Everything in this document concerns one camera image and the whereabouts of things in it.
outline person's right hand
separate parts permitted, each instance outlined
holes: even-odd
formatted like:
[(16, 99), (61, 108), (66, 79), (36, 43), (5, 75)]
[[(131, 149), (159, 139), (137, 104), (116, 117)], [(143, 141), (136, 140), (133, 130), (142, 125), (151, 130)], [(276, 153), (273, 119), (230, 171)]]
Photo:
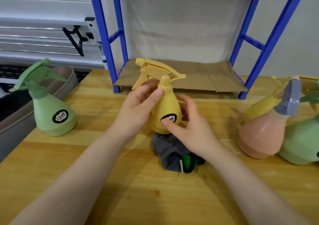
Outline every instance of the person's right hand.
[(206, 119), (199, 114), (194, 99), (186, 95), (179, 95), (177, 99), (185, 102), (180, 103), (180, 106), (184, 115), (182, 120), (189, 121), (187, 127), (182, 128), (169, 119), (162, 119), (161, 123), (191, 152), (205, 158), (205, 154), (209, 153), (214, 145), (219, 144), (219, 141)]

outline gray and green cloth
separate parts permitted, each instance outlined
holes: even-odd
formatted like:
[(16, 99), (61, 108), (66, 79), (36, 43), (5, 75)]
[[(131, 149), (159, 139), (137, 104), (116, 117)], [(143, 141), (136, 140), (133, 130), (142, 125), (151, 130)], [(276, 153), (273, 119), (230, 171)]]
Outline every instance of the gray and green cloth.
[(155, 133), (152, 139), (154, 152), (160, 157), (162, 167), (165, 170), (191, 173), (197, 165), (202, 165), (205, 160), (192, 153), (173, 134)]

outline pink spray bottle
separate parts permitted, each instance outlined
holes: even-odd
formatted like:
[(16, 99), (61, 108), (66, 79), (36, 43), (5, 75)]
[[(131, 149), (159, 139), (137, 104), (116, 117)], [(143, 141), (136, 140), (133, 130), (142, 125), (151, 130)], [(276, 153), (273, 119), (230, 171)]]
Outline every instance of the pink spray bottle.
[(297, 114), (300, 96), (299, 78), (290, 80), (277, 106), (240, 128), (238, 138), (240, 149), (257, 159), (278, 153), (284, 141), (286, 121), (290, 116)]

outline person's left hand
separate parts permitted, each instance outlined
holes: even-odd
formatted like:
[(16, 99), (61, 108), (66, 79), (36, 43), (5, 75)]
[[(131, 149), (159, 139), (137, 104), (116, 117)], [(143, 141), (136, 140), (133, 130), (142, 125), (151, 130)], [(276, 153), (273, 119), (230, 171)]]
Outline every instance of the person's left hand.
[(129, 139), (141, 130), (163, 95), (163, 90), (157, 89), (158, 83), (157, 79), (147, 81), (128, 94), (112, 124), (114, 131)]

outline black oval label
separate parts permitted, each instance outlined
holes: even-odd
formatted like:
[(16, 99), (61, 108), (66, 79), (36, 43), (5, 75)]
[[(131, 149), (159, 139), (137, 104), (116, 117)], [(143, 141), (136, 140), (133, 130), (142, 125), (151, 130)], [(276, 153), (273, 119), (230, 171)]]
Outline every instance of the black oval label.
[(69, 117), (69, 113), (67, 110), (65, 109), (62, 109), (62, 110), (59, 110), (57, 111), (53, 117), (52, 117), (52, 121), (54, 123), (63, 123), (65, 122)]
[(162, 117), (161, 120), (165, 118), (171, 120), (172, 122), (176, 122), (177, 115), (175, 113), (167, 114), (164, 117)]

